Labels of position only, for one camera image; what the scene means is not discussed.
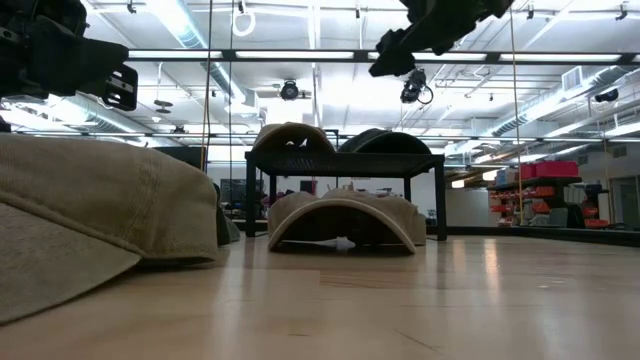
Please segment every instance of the wall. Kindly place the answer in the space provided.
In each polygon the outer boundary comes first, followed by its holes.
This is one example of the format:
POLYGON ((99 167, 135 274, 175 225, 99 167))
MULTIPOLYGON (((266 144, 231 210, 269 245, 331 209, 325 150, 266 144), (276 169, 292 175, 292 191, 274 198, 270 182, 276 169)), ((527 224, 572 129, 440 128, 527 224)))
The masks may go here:
POLYGON ((448 189, 448 226, 497 226, 489 212, 489 192, 487 190, 448 189))

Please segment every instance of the wooden floor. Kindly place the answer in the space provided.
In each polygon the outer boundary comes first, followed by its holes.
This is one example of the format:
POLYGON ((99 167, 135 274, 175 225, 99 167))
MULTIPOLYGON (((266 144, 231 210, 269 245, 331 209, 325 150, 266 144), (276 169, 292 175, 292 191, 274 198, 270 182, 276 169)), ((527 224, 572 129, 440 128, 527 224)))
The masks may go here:
POLYGON ((137 272, 0 328, 0 359, 640 358, 640 250, 522 238, 137 272))

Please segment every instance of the table leg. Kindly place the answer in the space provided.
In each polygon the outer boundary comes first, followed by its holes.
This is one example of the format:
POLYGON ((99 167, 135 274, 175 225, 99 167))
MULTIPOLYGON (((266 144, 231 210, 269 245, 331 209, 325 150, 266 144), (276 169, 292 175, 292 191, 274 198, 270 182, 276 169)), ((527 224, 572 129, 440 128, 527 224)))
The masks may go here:
POLYGON ((247 159, 247 186, 245 203, 245 220, 247 237, 256 236, 256 166, 251 159, 247 159))
POLYGON ((411 202, 411 178, 404 178, 404 198, 411 202))
POLYGON ((277 192, 278 192, 278 176, 269 175, 269 206, 273 206, 273 204, 275 204, 277 192))
POLYGON ((444 163, 435 166, 436 177, 436 221, 438 241, 447 240, 447 202, 445 198, 444 163))

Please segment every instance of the red bin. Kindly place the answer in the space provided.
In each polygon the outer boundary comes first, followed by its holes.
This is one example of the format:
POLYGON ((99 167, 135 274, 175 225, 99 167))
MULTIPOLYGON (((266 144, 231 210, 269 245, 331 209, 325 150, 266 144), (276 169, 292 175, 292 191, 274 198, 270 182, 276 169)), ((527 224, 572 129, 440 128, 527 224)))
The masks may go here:
POLYGON ((573 161, 545 161, 535 164, 536 177, 578 177, 578 164, 573 161))
POLYGON ((522 180, 533 179, 536 177, 536 165, 523 164, 520 166, 520 172, 522 172, 522 180))

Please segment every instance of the hanging cable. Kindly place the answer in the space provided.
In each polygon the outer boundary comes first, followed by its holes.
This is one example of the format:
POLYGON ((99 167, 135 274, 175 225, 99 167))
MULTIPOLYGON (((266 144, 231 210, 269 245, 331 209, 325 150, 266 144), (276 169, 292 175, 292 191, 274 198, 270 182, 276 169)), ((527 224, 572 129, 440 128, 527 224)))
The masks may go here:
MULTIPOLYGON (((509 16, 511 17, 511 21, 509 21, 510 25, 511 25, 511 53, 515 54, 516 52, 516 41, 515 41, 515 32, 513 30, 513 6, 509 7, 509 16)), ((514 102, 514 106, 515 106, 515 110, 516 110, 516 119, 520 118, 520 114, 519 114, 519 109, 518 109, 518 88, 517 88, 517 79, 516 79, 516 70, 517 70, 517 65, 516 65, 516 57, 513 56, 513 102, 514 102)), ((520 123, 516 122, 516 140, 518 141, 518 144, 520 143, 520 123)), ((524 222, 524 200, 522 198, 522 167, 521 167, 521 162, 520 162, 520 152, 521 152, 521 147, 518 146, 518 194, 519 194, 519 200, 520 200, 520 226, 522 226, 522 223, 524 222)))
POLYGON ((208 156, 209 144, 211 143, 211 114, 209 112, 209 94, 211 93, 211 76, 209 70, 211 69, 211 28, 213 25, 213 0, 209 0, 209 41, 207 43, 207 80, 204 94, 204 114, 202 116, 202 151, 200 152, 200 167, 202 171, 207 173, 207 160, 205 154, 208 156))

